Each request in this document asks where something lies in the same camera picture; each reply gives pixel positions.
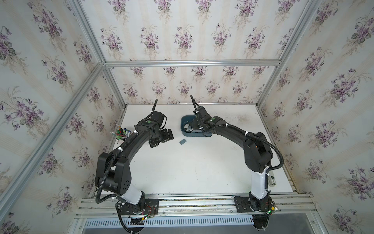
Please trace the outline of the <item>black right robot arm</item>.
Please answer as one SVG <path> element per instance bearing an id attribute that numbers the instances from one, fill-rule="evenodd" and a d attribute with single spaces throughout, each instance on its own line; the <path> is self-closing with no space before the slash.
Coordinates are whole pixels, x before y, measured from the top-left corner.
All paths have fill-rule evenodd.
<path id="1" fill-rule="evenodd" d="M 208 137 L 208 134 L 222 136 L 244 150 L 244 162 L 251 171 L 251 189 L 249 192 L 249 207 L 254 212 L 271 214 L 277 210 L 270 197 L 268 178 L 270 172 L 283 167 L 284 158 L 281 152 L 261 133 L 245 131 L 235 125 L 229 124 L 218 116 L 212 117 L 204 106 L 199 105 L 193 96 L 190 96 L 196 116 L 197 128 Z"/>

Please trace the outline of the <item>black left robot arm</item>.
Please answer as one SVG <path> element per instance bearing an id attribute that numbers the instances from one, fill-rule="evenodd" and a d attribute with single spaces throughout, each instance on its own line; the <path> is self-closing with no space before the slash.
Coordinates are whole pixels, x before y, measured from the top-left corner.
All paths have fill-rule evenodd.
<path id="1" fill-rule="evenodd" d="M 145 195 L 132 184 L 130 163 L 145 143 L 154 148 L 173 139 L 172 130 L 165 128 L 167 117 L 155 110 L 157 102 L 155 100 L 150 114 L 134 126 L 132 134 L 121 145 L 98 157 L 94 181 L 97 204 L 116 199 L 144 209 Z"/>

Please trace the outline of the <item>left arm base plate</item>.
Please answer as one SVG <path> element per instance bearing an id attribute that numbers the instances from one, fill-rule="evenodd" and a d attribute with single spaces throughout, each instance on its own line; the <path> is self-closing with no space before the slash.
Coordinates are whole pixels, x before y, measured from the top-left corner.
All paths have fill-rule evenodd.
<path id="1" fill-rule="evenodd" d="M 117 202 L 115 204 L 119 222 L 127 229 L 145 225 L 145 221 L 158 214 L 159 199 L 141 199 L 137 205 Z"/>

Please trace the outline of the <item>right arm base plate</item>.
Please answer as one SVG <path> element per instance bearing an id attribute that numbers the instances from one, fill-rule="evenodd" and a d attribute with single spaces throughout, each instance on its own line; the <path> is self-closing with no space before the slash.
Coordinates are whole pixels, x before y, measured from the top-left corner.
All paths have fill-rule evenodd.
<path id="1" fill-rule="evenodd" d="M 253 226 L 258 230 L 265 230 L 270 216 L 279 210 L 269 195 L 262 199 L 257 199 L 251 193 L 248 197 L 235 196 L 234 203 L 238 213 L 255 213 L 252 215 Z"/>

